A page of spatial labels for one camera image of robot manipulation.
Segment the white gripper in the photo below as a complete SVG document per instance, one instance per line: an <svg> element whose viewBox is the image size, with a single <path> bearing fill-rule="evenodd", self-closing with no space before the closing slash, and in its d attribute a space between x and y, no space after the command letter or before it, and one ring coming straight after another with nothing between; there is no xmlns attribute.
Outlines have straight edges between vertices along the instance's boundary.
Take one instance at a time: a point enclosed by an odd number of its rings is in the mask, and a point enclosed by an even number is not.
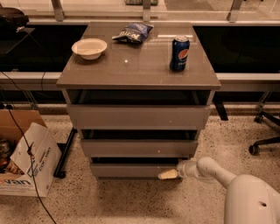
<svg viewBox="0 0 280 224"><path fill-rule="evenodd" d="M177 164L177 170L171 169L168 171L163 171L158 174L158 178L165 179L175 179L178 175L181 178L190 177L197 178L198 177L198 169L195 161L191 160L182 160Z"/></svg>

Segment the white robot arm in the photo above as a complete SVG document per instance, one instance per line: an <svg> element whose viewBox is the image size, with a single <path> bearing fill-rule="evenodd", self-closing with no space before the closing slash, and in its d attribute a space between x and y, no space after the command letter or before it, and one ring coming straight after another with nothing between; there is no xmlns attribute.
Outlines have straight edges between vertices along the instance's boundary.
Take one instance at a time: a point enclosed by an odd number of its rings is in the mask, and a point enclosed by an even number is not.
<svg viewBox="0 0 280 224"><path fill-rule="evenodd" d="M280 193L258 177L234 175L211 157L182 160L175 169L161 172L160 179L192 177L219 182L226 190L224 224L280 224Z"/></svg>

